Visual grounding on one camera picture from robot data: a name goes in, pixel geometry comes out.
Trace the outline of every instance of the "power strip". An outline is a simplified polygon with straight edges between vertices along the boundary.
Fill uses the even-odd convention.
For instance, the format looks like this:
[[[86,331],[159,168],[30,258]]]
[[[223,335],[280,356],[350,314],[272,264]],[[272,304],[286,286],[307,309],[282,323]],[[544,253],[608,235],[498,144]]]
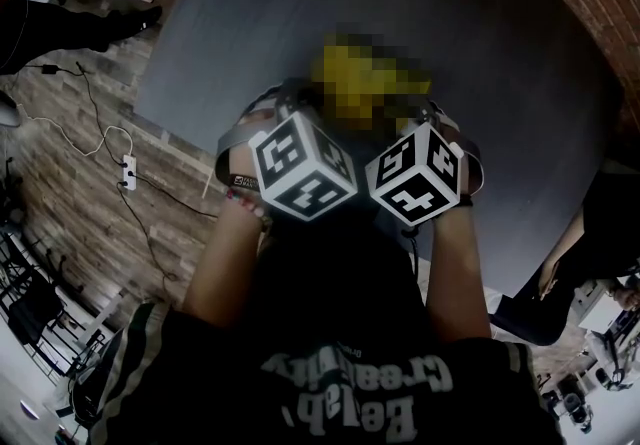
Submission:
[[[131,155],[122,157],[122,180],[129,191],[136,190],[136,158]]]

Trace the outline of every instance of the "black t-shirt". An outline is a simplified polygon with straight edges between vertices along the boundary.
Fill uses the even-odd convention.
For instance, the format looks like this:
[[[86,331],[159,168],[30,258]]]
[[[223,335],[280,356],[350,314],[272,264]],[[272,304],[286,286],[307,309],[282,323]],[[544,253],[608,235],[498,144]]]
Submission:
[[[275,241],[245,319],[220,330],[143,305],[91,431],[102,443],[562,443],[528,349],[442,345],[408,255],[345,227]]]

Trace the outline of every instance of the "hand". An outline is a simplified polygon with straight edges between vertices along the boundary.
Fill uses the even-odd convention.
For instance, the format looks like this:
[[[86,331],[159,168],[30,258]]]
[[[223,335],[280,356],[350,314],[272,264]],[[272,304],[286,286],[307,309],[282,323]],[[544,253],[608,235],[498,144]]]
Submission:
[[[243,116],[239,124],[268,120],[273,116],[273,110],[256,111]],[[229,172],[234,175],[256,177],[256,167],[253,164],[253,154],[247,143],[234,146],[229,150]]]
[[[613,293],[613,299],[623,310],[634,312],[640,307],[640,291],[638,289],[618,289]]]
[[[542,272],[538,280],[538,290],[540,291],[540,301],[542,301],[553,289],[558,280],[555,279],[558,263],[545,262],[542,264]]]

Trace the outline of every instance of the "wristband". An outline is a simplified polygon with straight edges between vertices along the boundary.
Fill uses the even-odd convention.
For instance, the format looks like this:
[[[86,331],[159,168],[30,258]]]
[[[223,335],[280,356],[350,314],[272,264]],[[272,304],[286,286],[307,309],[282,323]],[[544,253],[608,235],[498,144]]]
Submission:
[[[250,200],[249,198],[244,197],[238,191],[231,188],[227,189],[227,193],[225,196],[227,197],[227,199],[231,201],[235,201],[238,205],[245,208],[248,212],[251,212],[260,221],[262,221],[263,230],[265,230],[266,228],[269,227],[269,225],[271,225],[271,218],[269,218],[266,215],[264,208],[258,205],[253,200]]]
[[[260,192],[258,179],[247,175],[229,175],[229,187],[240,187],[257,193]]]

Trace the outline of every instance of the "person's leg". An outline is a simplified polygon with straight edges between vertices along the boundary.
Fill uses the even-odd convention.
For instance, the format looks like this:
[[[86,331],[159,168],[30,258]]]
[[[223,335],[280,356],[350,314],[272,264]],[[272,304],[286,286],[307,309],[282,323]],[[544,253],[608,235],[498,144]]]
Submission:
[[[539,276],[540,269],[514,298],[503,297],[491,322],[532,344],[546,346],[562,335],[575,286],[563,277],[558,279],[551,293],[540,300]]]
[[[0,74],[18,72],[29,61],[58,49],[104,52],[109,43],[129,38],[153,25],[161,8],[101,18],[73,13],[55,4],[12,0],[0,11]]]

